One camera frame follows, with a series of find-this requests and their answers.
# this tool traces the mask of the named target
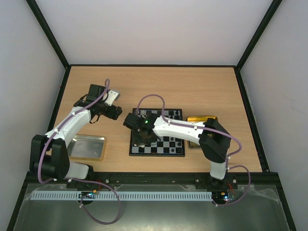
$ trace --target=chessboard square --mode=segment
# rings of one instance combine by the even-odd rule
[[[158,147],[157,153],[160,153],[160,154],[164,153],[164,148]]]
[[[131,153],[138,153],[138,152],[139,152],[139,147],[132,146]]]
[[[165,141],[164,141],[164,146],[163,146],[163,147],[164,147],[164,148],[168,148],[168,147],[170,147],[169,144],[170,144],[170,142],[165,142]]]
[[[151,153],[157,153],[157,148],[151,147]]]
[[[139,151],[138,151],[139,153],[144,153],[144,148],[142,148],[142,147],[139,147]]]
[[[164,153],[170,153],[170,149],[169,148],[164,148]]]
[[[151,153],[151,147],[145,147],[144,153]]]
[[[157,142],[157,146],[158,146],[158,147],[163,147],[163,146],[164,146],[164,142],[158,141],[158,142]]]
[[[176,153],[182,153],[182,148],[175,148]]]

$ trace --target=black square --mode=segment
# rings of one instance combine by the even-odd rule
[[[157,153],[157,148],[151,147],[151,153]]]
[[[182,153],[182,148],[175,148],[176,153]]]

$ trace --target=gray wall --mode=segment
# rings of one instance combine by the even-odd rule
[[[271,171],[308,226],[308,1],[283,1],[242,69]]]
[[[25,0],[0,7],[0,231],[29,169],[31,139],[44,134],[64,68]]]
[[[236,64],[271,0],[37,0],[71,64]]]

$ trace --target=black frame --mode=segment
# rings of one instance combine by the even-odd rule
[[[260,160],[260,164],[262,167],[261,173],[251,173],[251,180],[255,185],[275,185],[278,191],[279,198],[282,202],[282,206],[284,209],[284,213],[289,225],[289,228],[292,231],[296,230],[291,212],[289,210],[288,203],[286,201],[283,188],[278,176],[278,173],[270,172],[269,165],[266,160],[266,156],[264,153],[264,149],[261,143],[261,139],[257,130],[255,118],[253,116],[253,112],[251,109],[251,105],[247,96],[247,92],[243,83],[243,78],[241,76],[241,69],[245,62],[247,61],[250,53],[254,49],[255,45],[257,44],[258,40],[260,39],[261,35],[263,34],[264,30],[266,29],[267,25],[269,24],[271,18],[274,16],[275,12],[277,11],[279,5],[281,4],[282,0],[273,0],[270,7],[268,8],[266,14],[264,15],[260,25],[258,26],[257,30],[255,31],[252,39],[250,40],[245,52],[243,53],[242,57],[240,58],[238,64],[234,65],[151,65],[151,64],[69,64],[65,55],[63,54],[56,38],[54,37],[50,27],[48,26],[41,10],[39,9],[35,0],[26,0],[30,9],[32,10],[34,16],[38,20],[38,23],[42,27],[46,37],[50,41],[52,47],[54,48],[56,54],[58,55],[60,61],[62,62],[65,68],[65,74],[62,80],[62,84],[58,93],[58,97],[55,103],[55,107],[52,112],[51,120],[48,126],[48,130],[51,130],[54,126],[59,107],[61,104],[62,96],[65,90],[65,86],[69,77],[69,73],[72,66],[134,66],[134,67],[233,67],[234,72],[236,75],[236,79],[239,85],[239,90],[242,96],[243,104],[246,110],[248,122],[250,125],[250,129],[253,135],[253,139],[256,145],[256,150],[258,153],[258,157]],[[96,172],[96,177],[101,179],[102,181],[109,180],[109,185],[119,185],[121,183],[126,184],[174,184],[173,181],[176,181],[176,184],[191,184],[195,185],[196,188],[207,188],[209,189],[209,184],[204,183],[206,179],[209,178],[209,173],[130,173],[130,172],[121,172],[121,173],[112,173],[112,172]],[[236,179],[237,184],[247,184],[248,176],[246,173],[227,173],[226,177],[229,179]],[[26,188],[30,183],[38,183],[37,176],[33,175],[32,173],[28,172],[24,181],[24,184],[21,188],[19,197],[17,199],[17,203],[15,205],[9,226],[7,230],[13,230],[14,225],[17,220],[18,212],[20,210],[20,206],[22,204]],[[55,183],[67,183],[67,181],[59,180]],[[68,187],[77,187],[78,189],[85,189],[86,186],[84,184],[73,183],[68,184]],[[225,190],[223,188],[216,188],[211,189],[211,191],[222,191]]]

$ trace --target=black frame post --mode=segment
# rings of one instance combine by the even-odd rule
[[[38,4],[35,0],[26,0],[30,9],[32,10],[34,16],[37,18],[38,23],[40,24],[41,28],[43,29],[46,37],[48,38],[50,44],[52,45],[54,51],[58,55],[60,61],[62,62],[62,65],[64,66],[65,69],[68,68],[69,63],[64,56],[56,38],[54,37],[50,27],[48,26],[42,12],[40,11]]]
[[[247,61],[250,53],[252,52],[252,50],[254,49],[254,47],[256,46],[257,42],[259,41],[261,35],[263,34],[265,28],[267,27],[267,25],[269,24],[271,18],[274,16],[276,10],[278,9],[278,7],[280,6],[280,3],[282,2],[282,0],[273,0],[273,2],[271,3],[270,7],[268,8],[267,12],[265,13],[260,25],[258,26],[257,30],[255,31],[254,35],[252,36],[246,50],[244,51],[241,59],[239,60],[236,68],[237,70],[241,70],[242,67],[244,66],[245,62]]]

